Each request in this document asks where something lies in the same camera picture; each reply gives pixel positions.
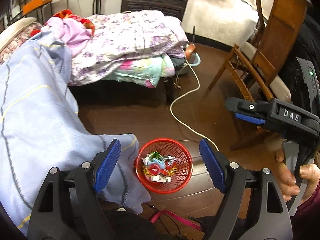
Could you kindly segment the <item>person's right hand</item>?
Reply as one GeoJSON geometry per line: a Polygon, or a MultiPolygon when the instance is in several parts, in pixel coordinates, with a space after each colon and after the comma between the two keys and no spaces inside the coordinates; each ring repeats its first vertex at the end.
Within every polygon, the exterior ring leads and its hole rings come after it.
{"type": "MultiPolygon", "coordinates": [[[[284,200],[288,202],[292,196],[299,194],[299,186],[296,185],[296,178],[293,173],[287,168],[284,163],[285,153],[282,149],[279,149],[275,155],[276,171],[275,177],[284,197],[284,200]]],[[[313,193],[316,191],[319,184],[319,168],[316,164],[302,165],[300,167],[300,178],[308,181],[305,192],[300,201],[300,205],[306,202],[313,193]]]]}

